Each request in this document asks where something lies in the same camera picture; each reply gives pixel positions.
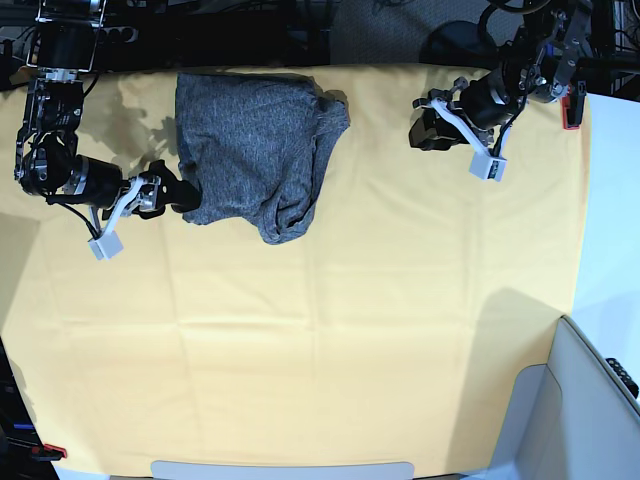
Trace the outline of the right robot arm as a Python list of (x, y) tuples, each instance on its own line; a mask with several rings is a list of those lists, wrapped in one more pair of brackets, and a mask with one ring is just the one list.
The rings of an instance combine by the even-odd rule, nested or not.
[(50, 205), (86, 205), (107, 218), (125, 214), (144, 219), (197, 209), (202, 194), (178, 179), (162, 160), (126, 179), (111, 163), (80, 155), (76, 131), (89, 94), (82, 75), (91, 72), (99, 33), (111, 8), (106, 1), (42, 1), (28, 66), (22, 126), (16, 138), (14, 178), (22, 189)]

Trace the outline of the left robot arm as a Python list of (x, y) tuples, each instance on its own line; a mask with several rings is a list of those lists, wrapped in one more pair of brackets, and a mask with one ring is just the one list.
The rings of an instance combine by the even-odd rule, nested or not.
[(431, 88), (415, 100), (421, 115), (409, 132), (411, 147), (446, 151), (477, 139), (499, 156), (528, 102), (554, 102), (574, 90), (592, 11), (589, 1), (491, 1), (475, 23), (438, 27), (423, 44), (421, 60), (486, 73)]

